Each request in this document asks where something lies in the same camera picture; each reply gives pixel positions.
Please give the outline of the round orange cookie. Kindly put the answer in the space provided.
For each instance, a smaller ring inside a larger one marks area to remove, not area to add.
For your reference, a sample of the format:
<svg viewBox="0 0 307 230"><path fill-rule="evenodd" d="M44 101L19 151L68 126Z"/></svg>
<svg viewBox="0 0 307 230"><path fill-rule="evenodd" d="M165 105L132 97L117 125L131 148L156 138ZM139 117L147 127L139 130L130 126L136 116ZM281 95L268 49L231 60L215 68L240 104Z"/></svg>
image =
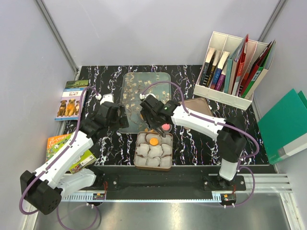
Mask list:
<svg viewBox="0 0 307 230"><path fill-rule="evenodd" d="M152 146L157 146L159 144L159 140L158 138L150 138L149 143Z"/></svg>

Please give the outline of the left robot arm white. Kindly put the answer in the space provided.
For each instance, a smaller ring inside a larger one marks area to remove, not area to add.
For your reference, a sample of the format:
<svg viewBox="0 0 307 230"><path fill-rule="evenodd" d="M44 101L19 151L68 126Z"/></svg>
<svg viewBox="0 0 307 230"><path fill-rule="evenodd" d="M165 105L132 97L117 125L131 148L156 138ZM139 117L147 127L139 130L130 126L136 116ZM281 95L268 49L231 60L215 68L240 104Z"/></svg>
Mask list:
<svg viewBox="0 0 307 230"><path fill-rule="evenodd" d="M61 199L84 187L94 190L103 186L103 177L94 170L83 169L66 179L63 175L72 164L89 150L103 133L129 126L124 105L103 102L98 111L78 122L75 132L65 145L45 164L34 172L24 171L20 176L22 196L19 209L23 214L23 201L29 202L44 215L53 212Z"/></svg>

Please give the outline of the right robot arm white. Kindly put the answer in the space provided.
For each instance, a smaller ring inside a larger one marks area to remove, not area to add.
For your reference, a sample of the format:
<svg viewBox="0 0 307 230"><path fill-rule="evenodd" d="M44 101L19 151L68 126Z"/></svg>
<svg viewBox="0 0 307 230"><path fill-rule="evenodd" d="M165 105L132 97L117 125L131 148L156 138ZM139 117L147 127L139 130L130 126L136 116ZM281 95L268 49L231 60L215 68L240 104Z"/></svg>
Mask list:
<svg viewBox="0 0 307 230"><path fill-rule="evenodd" d="M202 133L218 145L218 153L222 158L219 170L218 185L224 190L235 184L239 157L247 143L247 139L234 121L208 116L187 109L183 103L167 101L162 103L153 94L140 95L141 115L149 129L161 136L166 136L163 125L182 126Z"/></svg>

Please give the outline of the pink round cookie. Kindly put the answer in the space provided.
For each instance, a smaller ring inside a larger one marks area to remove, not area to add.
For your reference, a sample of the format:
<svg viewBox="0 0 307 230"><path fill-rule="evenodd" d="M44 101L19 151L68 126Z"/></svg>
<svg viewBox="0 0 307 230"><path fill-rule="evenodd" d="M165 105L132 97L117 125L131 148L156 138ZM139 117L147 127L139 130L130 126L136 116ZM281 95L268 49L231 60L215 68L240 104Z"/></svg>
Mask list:
<svg viewBox="0 0 307 230"><path fill-rule="evenodd" d="M163 124L163 125L162 125L162 129L163 129L164 131L169 131L169 130L171 129L171 125L170 125L170 124Z"/></svg>

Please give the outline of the metal cookie tin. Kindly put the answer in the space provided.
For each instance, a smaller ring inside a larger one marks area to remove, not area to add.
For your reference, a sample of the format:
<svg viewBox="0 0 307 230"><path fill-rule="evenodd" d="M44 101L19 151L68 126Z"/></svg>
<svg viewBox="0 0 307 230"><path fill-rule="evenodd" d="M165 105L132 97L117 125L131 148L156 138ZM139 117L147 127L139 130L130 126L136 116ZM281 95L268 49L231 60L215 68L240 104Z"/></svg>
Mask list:
<svg viewBox="0 0 307 230"><path fill-rule="evenodd" d="M159 144L152 146L150 138L158 138ZM139 132L136 140L134 165L137 169L167 172L172 167L173 136L166 133L163 138L155 132Z"/></svg>

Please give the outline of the floral blue serving tray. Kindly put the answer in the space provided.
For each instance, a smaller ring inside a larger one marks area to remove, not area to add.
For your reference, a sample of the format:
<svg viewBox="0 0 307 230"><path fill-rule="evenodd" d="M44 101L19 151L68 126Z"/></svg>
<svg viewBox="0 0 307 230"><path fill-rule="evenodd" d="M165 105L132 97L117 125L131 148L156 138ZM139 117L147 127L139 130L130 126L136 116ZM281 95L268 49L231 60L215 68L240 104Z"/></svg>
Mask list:
<svg viewBox="0 0 307 230"><path fill-rule="evenodd" d="M158 81L171 81L171 77L165 72L134 72L124 75L120 104L125 106L129 127L119 129L120 133L137 134L148 129L140 114L140 94L149 85Z"/></svg>

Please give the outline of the dog picture book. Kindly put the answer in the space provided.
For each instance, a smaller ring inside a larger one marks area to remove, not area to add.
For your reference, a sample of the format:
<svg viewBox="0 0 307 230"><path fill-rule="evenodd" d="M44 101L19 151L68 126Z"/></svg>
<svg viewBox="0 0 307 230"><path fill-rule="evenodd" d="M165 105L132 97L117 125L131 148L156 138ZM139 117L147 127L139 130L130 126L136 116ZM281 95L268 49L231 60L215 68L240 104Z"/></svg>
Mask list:
<svg viewBox="0 0 307 230"><path fill-rule="evenodd" d="M55 116L56 121L60 120L78 120L80 113L81 94L89 86L88 80L68 81L63 90L59 108Z"/></svg>

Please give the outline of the cookie tin lid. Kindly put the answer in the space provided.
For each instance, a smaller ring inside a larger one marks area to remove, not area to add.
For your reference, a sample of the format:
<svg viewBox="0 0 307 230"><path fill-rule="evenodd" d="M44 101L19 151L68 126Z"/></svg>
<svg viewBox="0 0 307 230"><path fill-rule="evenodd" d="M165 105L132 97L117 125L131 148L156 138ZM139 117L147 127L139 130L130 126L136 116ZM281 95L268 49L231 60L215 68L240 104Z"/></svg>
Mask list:
<svg viewBox="0 0 307 230"><path fill-rule="evenodd" d="M194 98L185 100L185 106L198 113L204 115L212 116L212 112L207 104L207 101L204 98Z"/></svg>

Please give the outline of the green orange storey book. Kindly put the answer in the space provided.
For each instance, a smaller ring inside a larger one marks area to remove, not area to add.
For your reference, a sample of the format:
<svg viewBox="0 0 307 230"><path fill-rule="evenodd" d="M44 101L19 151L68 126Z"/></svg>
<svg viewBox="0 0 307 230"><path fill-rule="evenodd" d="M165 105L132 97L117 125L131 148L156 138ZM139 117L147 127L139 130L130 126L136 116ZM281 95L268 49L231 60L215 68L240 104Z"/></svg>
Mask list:
<svg viewBox="0 0 307 230"><path fill-rule="evenodd" d="M46 161L50 160L70 139L71 134L50 137L47 140ZM96 161L94 154L87 150L84 152L69 168L69 172L74 174L85 166L93 164Z"/></svg>

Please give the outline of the black paperback book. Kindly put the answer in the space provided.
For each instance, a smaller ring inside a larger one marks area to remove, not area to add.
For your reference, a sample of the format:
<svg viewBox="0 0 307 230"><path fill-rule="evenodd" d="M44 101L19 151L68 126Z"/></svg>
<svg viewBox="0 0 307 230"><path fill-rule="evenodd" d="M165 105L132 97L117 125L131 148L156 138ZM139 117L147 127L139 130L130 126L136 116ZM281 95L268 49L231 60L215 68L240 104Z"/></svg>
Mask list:
<svg viewBox="0 0 307 230"><path fill-rule="evenodd" d="M204 67L202 70L200 85L209 87L209 81L215 70L215 66L219 61L221 51L216 50L215 48L208 48L207 55L204 61Z"/></svg>

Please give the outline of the blue purple book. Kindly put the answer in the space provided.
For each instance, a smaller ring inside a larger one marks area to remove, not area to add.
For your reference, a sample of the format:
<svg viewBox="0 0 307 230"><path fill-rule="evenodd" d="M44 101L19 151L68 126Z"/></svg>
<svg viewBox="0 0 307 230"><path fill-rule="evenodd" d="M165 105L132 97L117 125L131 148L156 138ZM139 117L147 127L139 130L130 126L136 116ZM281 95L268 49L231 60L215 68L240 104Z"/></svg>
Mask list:
<svg viewBox="0 0 307 230"><path fill-rule="evenodd" d="M227 52L227 51L224 51L222 54L221 54L221 57L220 57L220 59L219 59L219 62L218 62L218 64L217 64L217 66L216 66L216 70L215 70L215 72L214 72L214 76L213 76L213 79L212 79L212 82L211 82L211 84L210 84L210 88L211 89L215 89L215 86L216 86L216 84L217 84L217 82L218 82L218 80L219 80L219 78L220 78L220 75L221 75L221 72L222 72L222 70L223 70L223 68L224 68L224 66L225 66L225 63L226 63L226 61L227 61L227 59L228 59L228 57L229 57L229 52Z"/></svg>

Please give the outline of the white file organizer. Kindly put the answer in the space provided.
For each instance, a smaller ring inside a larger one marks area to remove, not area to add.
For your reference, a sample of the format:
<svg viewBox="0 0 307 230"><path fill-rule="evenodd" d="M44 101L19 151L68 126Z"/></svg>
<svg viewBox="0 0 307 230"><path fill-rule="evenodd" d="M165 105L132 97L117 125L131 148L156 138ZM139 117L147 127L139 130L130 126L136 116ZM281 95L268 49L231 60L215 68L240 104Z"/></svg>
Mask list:
<svg viewBox="0 0 307 230"><path fill-rule="evenodd" d="M213 32L194 95L247 110L271 67L275 48L275 41L267 44L250 40L248 35Z"/></svg>

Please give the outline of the dark red green folders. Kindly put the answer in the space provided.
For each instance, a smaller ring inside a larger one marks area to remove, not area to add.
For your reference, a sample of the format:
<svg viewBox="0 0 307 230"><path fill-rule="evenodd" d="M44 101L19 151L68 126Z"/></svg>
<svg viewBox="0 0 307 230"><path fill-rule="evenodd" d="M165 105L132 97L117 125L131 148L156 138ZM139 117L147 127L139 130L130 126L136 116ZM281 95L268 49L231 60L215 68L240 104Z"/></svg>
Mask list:
<svg viewBox="0 0 307 230"><path fill-rule="evenodd" d="M273 40L257 57L255 62L251 66L251 70L249 72L247 80L243 85L243 88L238 94L239 97L248 99L253 94L253 92L271 67L275 54L275 48L276 40Z"/></svg>

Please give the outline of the green folder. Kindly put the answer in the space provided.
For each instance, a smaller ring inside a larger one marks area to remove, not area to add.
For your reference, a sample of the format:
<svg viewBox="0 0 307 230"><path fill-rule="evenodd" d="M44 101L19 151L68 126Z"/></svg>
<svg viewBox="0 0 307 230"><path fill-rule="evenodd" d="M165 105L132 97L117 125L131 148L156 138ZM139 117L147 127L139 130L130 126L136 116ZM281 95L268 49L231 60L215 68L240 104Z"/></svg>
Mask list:
<svg viewBox="0 0 307 230"><path fill-rule="evenodd" d="M258 122L270 164L307 148L307 99L290 90Z"/></svg>

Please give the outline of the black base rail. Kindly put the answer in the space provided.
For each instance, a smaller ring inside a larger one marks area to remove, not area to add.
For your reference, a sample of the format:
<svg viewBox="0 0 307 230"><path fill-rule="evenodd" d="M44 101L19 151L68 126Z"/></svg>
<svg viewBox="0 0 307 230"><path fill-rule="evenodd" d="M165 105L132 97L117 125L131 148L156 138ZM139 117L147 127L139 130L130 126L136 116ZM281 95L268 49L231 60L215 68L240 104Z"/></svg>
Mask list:
<svg viewBox="0 0 307 230"><path fill-rule="evenodd" d="M106 198L115 201L205 201L213 192L245 191L243 176L221 182L218 166L173 166L167 172L135 166L98 166L95 189L107 184Z"/></svg>

